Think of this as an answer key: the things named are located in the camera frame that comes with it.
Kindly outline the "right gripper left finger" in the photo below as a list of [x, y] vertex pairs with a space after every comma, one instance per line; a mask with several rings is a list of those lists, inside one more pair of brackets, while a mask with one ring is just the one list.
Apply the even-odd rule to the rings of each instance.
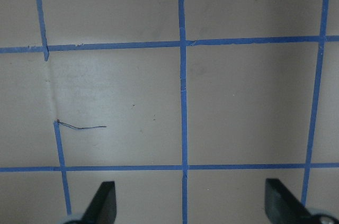
[[117, 217], [115, 182], [102, 182], [81, 218], [81, 223], [114, 224]]

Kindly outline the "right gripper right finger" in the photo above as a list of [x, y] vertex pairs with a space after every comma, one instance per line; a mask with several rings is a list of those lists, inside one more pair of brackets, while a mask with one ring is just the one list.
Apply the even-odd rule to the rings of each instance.
[[265, 214], [273, 224], [307, 223], [311, 213], [277, 178], [265, 180]]

